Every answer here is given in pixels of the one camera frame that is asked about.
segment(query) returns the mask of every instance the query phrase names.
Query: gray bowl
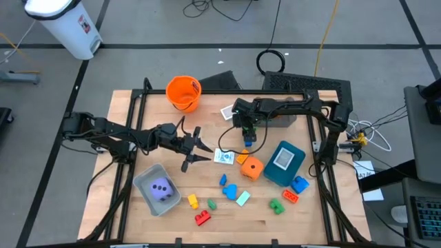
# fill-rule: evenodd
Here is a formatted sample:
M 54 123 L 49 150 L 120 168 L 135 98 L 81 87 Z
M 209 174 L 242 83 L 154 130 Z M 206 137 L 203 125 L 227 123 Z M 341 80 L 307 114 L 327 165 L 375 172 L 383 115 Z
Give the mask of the gray bowl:
M 174 194 L 163 202 L 158 202 L 153 198 L 150 193 L 150 184 L 158 178 L 166 177 L 170 186 L 174 191 Z M 181 193 L 176 188 L 172 179 L 168 176 L 164 167 L 161 164 L 155 164 L 146 169 L 143 173 L 134 178 L 133 184 L 139 189 L 144 197 L 145 202 L 149 205 L 150 213 L 153 216 L 161 216 L 176 206 L 181 201 Z

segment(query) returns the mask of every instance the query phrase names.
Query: table leg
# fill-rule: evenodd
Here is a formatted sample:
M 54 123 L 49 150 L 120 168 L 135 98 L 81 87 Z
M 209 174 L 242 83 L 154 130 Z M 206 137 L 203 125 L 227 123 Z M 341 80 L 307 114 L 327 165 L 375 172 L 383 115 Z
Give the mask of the table leg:
M 362 192 L 368 192 L 392 183 L 401 182 L 405 177 L 418 178 L 414 159 L 397 165 L 393 169 L 386 169 L 382 172 L 362 178 L 360 180 L 360 187 Z

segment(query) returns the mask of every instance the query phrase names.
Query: light green block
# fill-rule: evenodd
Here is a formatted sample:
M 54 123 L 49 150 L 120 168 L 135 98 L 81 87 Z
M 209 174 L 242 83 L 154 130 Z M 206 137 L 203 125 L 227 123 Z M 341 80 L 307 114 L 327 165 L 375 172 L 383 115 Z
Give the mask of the light green block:
M 237 201 L 236 201 L 237 204 L 239 204 L 239 206 L 242 207 L 247 202 L 247 200 L 250 196 L 251 196 L 251 194 L 249 194 L 248 191 L 245 190 L 237 199 Z

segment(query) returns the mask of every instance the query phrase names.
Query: orange bucket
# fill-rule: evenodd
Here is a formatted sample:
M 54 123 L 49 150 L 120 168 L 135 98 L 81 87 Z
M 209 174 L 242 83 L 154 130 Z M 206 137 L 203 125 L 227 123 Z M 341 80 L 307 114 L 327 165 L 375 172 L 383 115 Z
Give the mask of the orange bucket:
M 202 87 L 192 76 L 175 76 L 165 89 L 168 101 L 184 113 L 193 112 L 199 104 Z

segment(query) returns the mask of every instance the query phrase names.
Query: teal box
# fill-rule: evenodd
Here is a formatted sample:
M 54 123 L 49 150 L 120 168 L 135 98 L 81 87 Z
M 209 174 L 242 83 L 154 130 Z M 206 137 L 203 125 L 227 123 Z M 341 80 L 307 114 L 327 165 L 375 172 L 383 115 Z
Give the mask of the teal box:
M 282 141 L 263 170 L 263 175 L 281 187 L 288 187 L 304 159 L 304 151 Z

